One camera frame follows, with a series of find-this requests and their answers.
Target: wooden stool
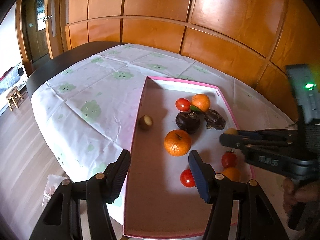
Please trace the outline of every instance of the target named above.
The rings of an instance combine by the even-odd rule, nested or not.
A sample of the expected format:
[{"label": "wooden stool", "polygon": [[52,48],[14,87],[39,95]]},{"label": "wooden stool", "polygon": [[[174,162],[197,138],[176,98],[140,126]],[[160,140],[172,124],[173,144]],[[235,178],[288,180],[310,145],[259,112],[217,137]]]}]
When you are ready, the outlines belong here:
[{"label": "wooden stool", "polygon": [[23,98],[22,98],[21,94],[19,93],[18,88],[14,87],[14,88],[12,88],[12,90],[9,92],[9,94],[6,96],[5,99],[8,100],[10,111],[12,112],[12,107],[11,106],[15,105],[16,108],[18,108],[18,101],[17,100],[20,100],[20,99],[23,99]]}]

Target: human hand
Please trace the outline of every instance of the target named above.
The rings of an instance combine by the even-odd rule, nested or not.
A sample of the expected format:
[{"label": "human hand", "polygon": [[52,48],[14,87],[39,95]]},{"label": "human hand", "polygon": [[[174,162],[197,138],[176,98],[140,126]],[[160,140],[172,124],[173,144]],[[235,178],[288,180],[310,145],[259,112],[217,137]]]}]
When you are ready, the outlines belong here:
[{"label": "human hand", "polygon": [[288,214],[291,212],[292,207],[298,202],[317,201],[319,195],[319,182],[311,182],[296,191],[294,191],[294,183],[286,178],[283,182],[283,208]]}]

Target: pink tray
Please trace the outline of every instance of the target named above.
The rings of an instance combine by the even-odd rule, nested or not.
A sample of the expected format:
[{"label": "pink tray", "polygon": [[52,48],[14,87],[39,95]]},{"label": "pink tray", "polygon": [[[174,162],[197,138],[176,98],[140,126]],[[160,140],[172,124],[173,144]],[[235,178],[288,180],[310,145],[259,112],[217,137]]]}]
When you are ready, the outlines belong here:
[{"label": "pink tray", "polygon": [[[180,174],[188,169],[188,154],[181,157],[169,155],[163,146],[164,137],[178,129],[175,107],[178,98],[205,93],[211,108],[226,120],[227,128],[238,128],[236,120],[218,87],[204,83],[162,77],[147,77],[141,96],[138,118],[148,114],[154,125],[149,131],[135,130],[131,148],[124,204],[124,234],[149,239],[177,239],[203,235],[211,211],[200,198],[196,187],[186,188],[180,183]],[[230,150],[221,146],[219,136],[223,131],[207,130],[206,122],[193,135],[191,150],[195,149],[204,162],[216,172],[223,170],[221,157]],[[238,166],[242,181],[254,178],[253,169],[244,163],[240,151]],[[231,223],[237,222],[238,203],[234,202]]]}]

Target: brass screw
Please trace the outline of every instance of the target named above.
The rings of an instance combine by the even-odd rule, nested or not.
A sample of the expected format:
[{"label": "brass screw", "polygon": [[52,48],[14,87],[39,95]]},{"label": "brass screw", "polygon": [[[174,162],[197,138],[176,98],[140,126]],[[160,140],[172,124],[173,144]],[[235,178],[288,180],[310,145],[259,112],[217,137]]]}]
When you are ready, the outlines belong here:
[{"label": "brass screw", "polygon": [[62,182],[61,182],[61,184],[63,185],[63,186],[66,186],[66,185],[68,185],[70,183],[70,179],[64,179]]},{"label": "brass screw", "polygon": [[103,173],[96,174],[96,179],[103,179],[103,178],[104,178],[104,174]]},{"label": "brass screw", "polygon": [[223,176],[222,174],[220,174],[220,173],[217,173],[214,177],[215,177],[216,179],[219,179],[219,180],[221,180],[221,179],[224,178],[224,176]]},{"label": "brass screw", "polygon": [[258,185],[258,182],[256,181],[256,180],[254,180],[254,179],[251,179],[250,181],[249,181],[249,184],[251,185],[251,186],[257,186]]}]

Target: white plastic bag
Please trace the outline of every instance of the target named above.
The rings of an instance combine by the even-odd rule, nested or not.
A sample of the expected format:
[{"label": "white plastic bag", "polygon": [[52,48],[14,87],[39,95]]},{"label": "white plastic bag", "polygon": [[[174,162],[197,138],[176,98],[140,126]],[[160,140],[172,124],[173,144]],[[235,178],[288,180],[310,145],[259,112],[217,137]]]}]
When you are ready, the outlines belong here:
[{"label": "white plastic bag", "polygon": [[44,210],[53,193],[56,191],[56,189],[64,179],[67,178],[53,174],[50,174],[48,176],[47,185],[45,185],[45,189],[43,192],[42,210]]}]

